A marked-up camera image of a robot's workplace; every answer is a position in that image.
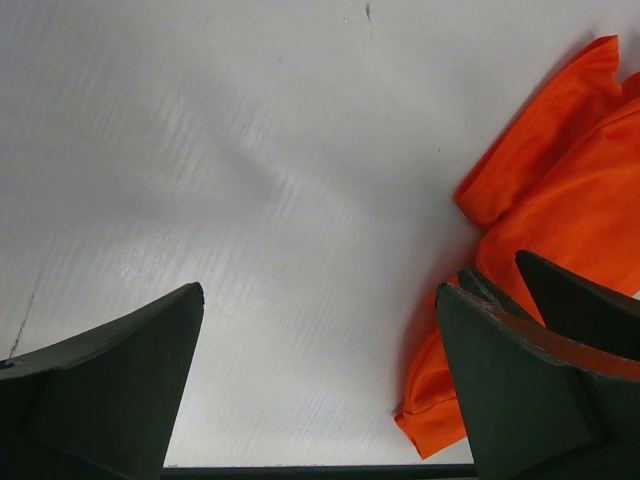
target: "white surface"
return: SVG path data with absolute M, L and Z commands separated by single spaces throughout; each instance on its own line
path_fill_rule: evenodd
M 0 2 L 0 357 L 199 280 L 167 464 L 419 461 L 392 413 L 473 243 L 452 189 L 578 46 L 640 66 L 640 4 L 370 4 Z

